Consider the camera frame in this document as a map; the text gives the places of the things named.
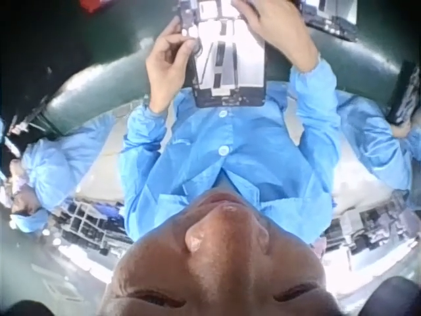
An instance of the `blue uniform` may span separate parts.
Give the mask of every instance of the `blue uniform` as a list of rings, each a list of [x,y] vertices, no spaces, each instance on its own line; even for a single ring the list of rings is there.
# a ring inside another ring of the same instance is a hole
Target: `blue uniform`
[[[48,212],[59,206],[92,166],[107,140],[114,117],[97,117],[55,141],[41,139],[28,145],[22,165],[42,208],[30,217],[11,215],[20,230],[33,232],[47,223]]]
[[[359,161],[383,183],[410,191],[410,206],[421,207],[421,127],[394,138],[390,124],[372,100],[338,92],[341,129]]]
[[[299,146],[284,122],[287,85],[268,83],[262,107],[198,109],[190,89],[174,100],[172,139],[158,152],[166,116],[140,105],[128,120],[120,158],[126,231],[133,240],[161,225],[215,185],[224,172],[262,214],[311,243],[332,220],[340,117],[336,77],[326,61],[294,68],[291,87],[305,131]]]

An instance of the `lip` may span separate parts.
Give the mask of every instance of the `lip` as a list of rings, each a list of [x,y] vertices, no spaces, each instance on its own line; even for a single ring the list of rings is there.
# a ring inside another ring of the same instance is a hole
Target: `lip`
[[[242,206],[248,206],[243,199],[233,193],[223,192],[220,190],[216,190],[207,194],[202,201],[199,202],[198,207],[209,205],[212,203],[220,203],[220,202],[230,202],[240,204]]]

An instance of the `eye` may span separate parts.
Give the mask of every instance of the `eye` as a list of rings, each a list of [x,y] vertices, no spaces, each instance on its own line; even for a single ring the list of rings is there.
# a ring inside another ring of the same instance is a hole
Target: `eye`
[[[311,290],[314,290],[315,288],[318,288],[318,285],[316,283],[300,284],[294,288],[290,288],[289,290],[285,291],[284,293],[281,293],[280,295],[274,296],[274,299],[280,303],[288,302],[294,300],[295,298],[298,298],[299,296],[307,292],[310,292]]]
[[[166,307],[166,308],[180,308],[186,304],[186,301],[179,301],[168,296],[154,292],[154,291],[142,291],[129,295],[130,297],[137,298],[139,300],[148,302],[153,305]]]

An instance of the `smartphone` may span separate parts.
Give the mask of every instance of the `smartphone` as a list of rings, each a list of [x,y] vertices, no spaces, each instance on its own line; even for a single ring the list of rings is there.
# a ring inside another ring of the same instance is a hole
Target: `smartphone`
[[[197,39],[189,61],[198,107],[258,107],[266,96],[265,43],[231,0],[179,0],[182,32]]]

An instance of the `wrist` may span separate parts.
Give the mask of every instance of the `wrist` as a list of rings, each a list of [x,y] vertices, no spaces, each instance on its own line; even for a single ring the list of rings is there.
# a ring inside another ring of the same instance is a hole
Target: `wrist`
[[[299,72],[304,74],[317,67],[320,61],[320,54],[315,44],[311,41],[306,48],[292,54],[289,60]]]
[[[165,114],[168,104],[165,102],[160,102],[154,99],[151,99],[151,102],[148,105],[149,110],[154,115],[163,115]]]

